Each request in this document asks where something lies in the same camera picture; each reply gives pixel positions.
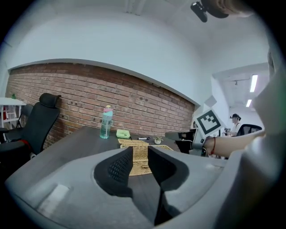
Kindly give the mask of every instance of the small plant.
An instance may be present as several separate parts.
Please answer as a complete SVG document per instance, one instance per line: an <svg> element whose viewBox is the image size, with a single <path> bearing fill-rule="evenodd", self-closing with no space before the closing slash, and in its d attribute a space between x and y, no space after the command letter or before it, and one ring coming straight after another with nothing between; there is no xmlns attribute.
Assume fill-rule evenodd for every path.
<svg viewBox="0 0 286 229"><path fill-rule="evenodd" d="M155 139L155 144L160 144L161 143L161 141L163 141L163 139L162 139L162 137L155 137L155 138L153 138L153 139Z"/></svg>

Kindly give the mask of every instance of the dark table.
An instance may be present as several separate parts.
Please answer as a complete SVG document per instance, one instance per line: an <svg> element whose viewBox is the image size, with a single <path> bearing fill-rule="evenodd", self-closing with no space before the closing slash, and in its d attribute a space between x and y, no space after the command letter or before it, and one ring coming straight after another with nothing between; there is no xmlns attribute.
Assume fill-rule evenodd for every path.
<svg viewBox="0 0 286 229"><path fill-rule="evenodd" d="M27 162L12 174L5 184L9 184L10 190L21 196L21 193L27 191L30 186L69 161L120 147L116 132L111 131L108 139L100 138L99 133L100 129L82 127ZM131 137L136 140L141 136L131 135ZM149 145L154 145L152 138L145 141ZM163 138L161 144L179 151L173 140ZM136 206L150 221L154 222L160 195L160 187L154 176L146 174L129 177L128 186L133 189L133 201L136 202Z"/></svg>

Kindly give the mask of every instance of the chair headrest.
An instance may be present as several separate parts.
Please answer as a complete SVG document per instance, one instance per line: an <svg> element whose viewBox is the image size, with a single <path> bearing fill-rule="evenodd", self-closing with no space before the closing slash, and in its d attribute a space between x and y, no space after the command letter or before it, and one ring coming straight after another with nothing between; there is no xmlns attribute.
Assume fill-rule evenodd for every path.
<svg viewBox="0 0 286 229"><path fill-rule="evenodd" d="M44 106L54 108L57 103L58 98L60 97L61 95L52 95L50 93L44 93L40 96L39 101Z"/></svg>

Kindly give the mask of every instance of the bracelet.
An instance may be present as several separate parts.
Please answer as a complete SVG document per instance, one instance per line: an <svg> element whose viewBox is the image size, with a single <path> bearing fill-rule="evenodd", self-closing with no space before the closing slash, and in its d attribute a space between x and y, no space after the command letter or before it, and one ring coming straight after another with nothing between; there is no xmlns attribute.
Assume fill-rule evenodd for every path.
<svg viewBox="0 0 286 229"><path fill-rule="evenodd" d="M214 147L213 147L212 151L210 152L210 154L212 155L212 154L214 154L214 152L215 152L215 137L214 137Z"/></svg>

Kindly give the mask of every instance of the person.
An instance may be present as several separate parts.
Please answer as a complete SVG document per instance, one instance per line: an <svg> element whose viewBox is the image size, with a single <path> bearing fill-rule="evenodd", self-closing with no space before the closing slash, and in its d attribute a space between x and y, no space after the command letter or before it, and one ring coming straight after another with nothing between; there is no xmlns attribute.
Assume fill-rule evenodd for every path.
<svg viewBox="0 0 286 229"><path fill-rule="evenodd" d="M241 124L240 124L241 117L238 114L233 114L231 116L231 119L232 119L232 123L234 124L234 126L231 129L231 131L228 131L227 133L230 137L234 137L237 135L237 132L239 131L241 127Z"/></svg>
<svg viewBox="0 0 286 229"><path fill-rule="evenodd" d="M218 8L217 0L211 0ZM284 57L271 35L268 35L269 52L268 66L270 82L264 90L252 101L254 108L260 116L265 129L255 133L238 136L235 138L217 137L205 141L204 148L207 154L229 157L236 150L244 149L257 137L267 135L276 136L286 134L286 64Z"/></svg>

